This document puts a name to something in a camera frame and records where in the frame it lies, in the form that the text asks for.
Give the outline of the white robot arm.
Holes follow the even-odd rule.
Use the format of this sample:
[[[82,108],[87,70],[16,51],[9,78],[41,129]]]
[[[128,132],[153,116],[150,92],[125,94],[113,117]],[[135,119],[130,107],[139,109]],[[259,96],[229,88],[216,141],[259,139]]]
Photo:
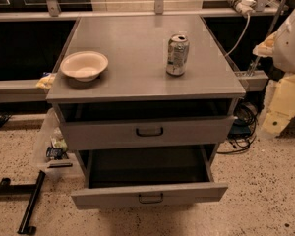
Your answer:
[[[258,57],[271,57],[284,76],[265,94],[265,118],[261,131],[279,136],[295,117],[295,9],[278,28],[253,49]]]

